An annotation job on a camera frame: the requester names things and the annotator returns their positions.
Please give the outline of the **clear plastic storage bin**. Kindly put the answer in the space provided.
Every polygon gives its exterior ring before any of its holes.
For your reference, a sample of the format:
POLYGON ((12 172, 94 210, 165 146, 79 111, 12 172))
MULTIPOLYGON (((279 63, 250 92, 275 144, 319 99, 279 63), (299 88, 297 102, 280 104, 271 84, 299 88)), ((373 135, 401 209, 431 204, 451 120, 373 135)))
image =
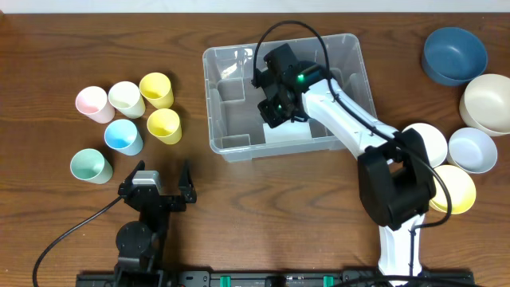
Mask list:
MULTIPOLYGON (((207 49, 202 55, 211 149, 227 162, 308 151, 341 150, 344 145, 316 120, 286 122, 271 129, 257 108, 265 99, 251 84, 253 68, 265 69, 264 56, 281 41, 207 49)), ((342 90, 371 115, 376 113, 359 39, 350 33, 288 41, 302 61, 323 64, 342 90)))

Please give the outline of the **light grey small bowl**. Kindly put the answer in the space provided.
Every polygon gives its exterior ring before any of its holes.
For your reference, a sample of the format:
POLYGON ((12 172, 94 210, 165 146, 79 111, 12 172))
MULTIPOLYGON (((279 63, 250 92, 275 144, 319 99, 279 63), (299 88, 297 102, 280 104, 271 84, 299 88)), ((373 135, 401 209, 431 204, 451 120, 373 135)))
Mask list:
POLYGON ((495 167, 497 159, 494 141, 479 129, 461 128, 449 138, 447 161, 468 173, 486 173, 495 167))

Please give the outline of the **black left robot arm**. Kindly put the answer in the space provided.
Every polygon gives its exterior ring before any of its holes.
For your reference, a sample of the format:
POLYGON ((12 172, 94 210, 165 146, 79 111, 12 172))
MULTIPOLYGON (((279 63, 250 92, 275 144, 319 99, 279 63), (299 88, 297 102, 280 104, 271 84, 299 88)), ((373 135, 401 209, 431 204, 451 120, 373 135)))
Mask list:
POLYGON ((178 195, 164 195, 157 171, 147 171, 139 161, 119 185, 118 195, 139 212, 139 219, 123 225, 116 235, 119 251, 114 286, 176 286, 177 276, 163 268, 163 253, 170 214, 184 212, 197 202, 197 193, 186 161, 178 181, 178 195))

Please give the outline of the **large beige bowl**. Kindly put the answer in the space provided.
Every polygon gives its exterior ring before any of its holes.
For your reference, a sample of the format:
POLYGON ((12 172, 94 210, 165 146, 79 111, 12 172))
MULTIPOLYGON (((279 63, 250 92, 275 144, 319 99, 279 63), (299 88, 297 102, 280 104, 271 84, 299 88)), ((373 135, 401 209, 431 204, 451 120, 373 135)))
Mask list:
POLYGON ((459 104, 464 123, 487 135, 509 134, 509 78, 499 74, 484 74, 466 86, 459 104))

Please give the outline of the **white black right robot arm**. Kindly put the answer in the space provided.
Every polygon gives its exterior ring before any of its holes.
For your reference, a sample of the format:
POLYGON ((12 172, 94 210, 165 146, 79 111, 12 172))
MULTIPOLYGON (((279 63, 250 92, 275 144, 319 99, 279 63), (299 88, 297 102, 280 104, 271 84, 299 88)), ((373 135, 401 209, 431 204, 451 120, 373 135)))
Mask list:
POLYGON ((394 285, 419 275, 419 231, 436 194, 422 137, 376 120, 340 88, 329 64, 301 61, 288 44, 271 50, 264 62, 252 79, 265 94, 258 105, 264 121, 276 128, 314 119, 331 131, 357 160, 359 197, 379 226, 380 273, 392 276, 394 285))

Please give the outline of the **white small bowl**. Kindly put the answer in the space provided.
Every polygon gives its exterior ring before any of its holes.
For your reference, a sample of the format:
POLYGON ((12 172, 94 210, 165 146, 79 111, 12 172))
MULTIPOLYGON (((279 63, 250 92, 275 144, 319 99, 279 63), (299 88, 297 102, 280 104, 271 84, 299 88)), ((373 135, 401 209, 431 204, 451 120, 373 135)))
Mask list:
POLYGON ((448 153, 448 144, 443 134, 431 124, 415 123, 403 129, 407 131, 414 129, 423 138, 426 153, 431 167, 443 164, 448 153))

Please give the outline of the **yellow small bowl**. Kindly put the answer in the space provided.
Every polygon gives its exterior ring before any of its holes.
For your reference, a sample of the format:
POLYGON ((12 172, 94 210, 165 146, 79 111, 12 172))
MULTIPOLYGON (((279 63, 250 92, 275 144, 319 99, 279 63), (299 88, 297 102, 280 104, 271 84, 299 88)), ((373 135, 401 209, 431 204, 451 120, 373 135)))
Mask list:
MULTIPOLYGON (((448 188, 452 201, 452 214, 462 214, 475 203, 477 191, 475 184, 468 173, 453 165, 441 165, 434 170, 448 188)), ((430 206, 440 212, 447 212, 445 192, 436 179, 436 195, 430 200, 430 206)))

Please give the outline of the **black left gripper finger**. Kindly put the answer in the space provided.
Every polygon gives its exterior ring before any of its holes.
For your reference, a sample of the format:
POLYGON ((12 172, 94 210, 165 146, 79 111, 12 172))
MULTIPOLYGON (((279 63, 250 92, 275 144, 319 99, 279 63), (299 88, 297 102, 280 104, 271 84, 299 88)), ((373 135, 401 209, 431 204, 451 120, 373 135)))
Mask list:
POLYGON ((196 203, 197 193, 190 175, 190 164, 186 160, 182 167, 182 172, 178 181, 178 189, 186 203, 196 203))
POLYGON ((140 160, 135 166, 134 170, 127 176, 127 178, 120 184, 121 187, 130 187, 133 185, 132 180, 134 179, 138 171, 145 170, 145 162, 140 160))

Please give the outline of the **dark blue bowl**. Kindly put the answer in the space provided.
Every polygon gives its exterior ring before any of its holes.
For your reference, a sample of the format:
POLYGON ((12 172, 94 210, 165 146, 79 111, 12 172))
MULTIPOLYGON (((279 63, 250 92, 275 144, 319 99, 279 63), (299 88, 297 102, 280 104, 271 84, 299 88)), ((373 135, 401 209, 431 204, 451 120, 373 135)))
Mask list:
POLYGON ((488 52, 483 42, 468 30, 444 27, 427 37, 421 64, 432 81, 445 86, 459 86, 486 70, 488 52))

